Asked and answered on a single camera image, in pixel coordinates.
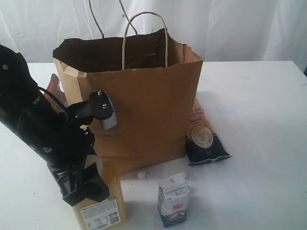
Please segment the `red label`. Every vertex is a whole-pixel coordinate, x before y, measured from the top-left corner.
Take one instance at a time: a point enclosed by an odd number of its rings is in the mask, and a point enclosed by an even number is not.
[[[181,208],[182,206],[183,206],[183,204],[177,204],[177,205],[173,206],[173,209],[178,209],[178,208]]]

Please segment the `small white carton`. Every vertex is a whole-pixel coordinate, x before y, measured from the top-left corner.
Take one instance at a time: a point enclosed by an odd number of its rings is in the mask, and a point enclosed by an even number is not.
[[[164,227],[186,221],[189,186],[181,173],[159,180],[158,210]]]

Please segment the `white curtain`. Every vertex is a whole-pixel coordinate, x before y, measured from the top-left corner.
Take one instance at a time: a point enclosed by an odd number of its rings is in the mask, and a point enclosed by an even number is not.
[[[118,0],[91,0],[106,37],[123,36]],[[292,60],[307,66],[307,0],[123,0],[129,17],[163,16],[170,35],[204,61]],[[140,34],[162,28],[152,15],[133,21]],[[88,0],[0,0],[0,43],[28,62],[52,62],[65,38],[100,38]]]

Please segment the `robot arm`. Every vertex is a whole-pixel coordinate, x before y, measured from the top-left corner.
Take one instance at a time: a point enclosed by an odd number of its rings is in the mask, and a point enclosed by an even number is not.
[[[74,206],[85,198],[106,199],[109,190],[96,164],[84,168],[87,156],[96,153],[93,133],[80,126],[94,118],[105,129],[116,125],[108,95],[94,92],[88,101],[60,104],[63,111],[57,113],[41,90],[52,94],[32,79],[24,57],[1,45],[0,78],[0,121],[47,162],[63,200]]]

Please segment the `white tabletop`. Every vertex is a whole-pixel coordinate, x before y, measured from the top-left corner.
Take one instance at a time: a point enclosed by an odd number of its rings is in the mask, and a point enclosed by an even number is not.
[[[29,64],[46,87],[54,64]],[[307,78],[290,61],[207,62],[197,97],[231,159],[178,159],[122,176],[128,214],[119,230],[164,229],[159,178],[187,170],[187,221],[173,230],[307,229]],[[0,124],[0,229],[78,230],[46,163]]]

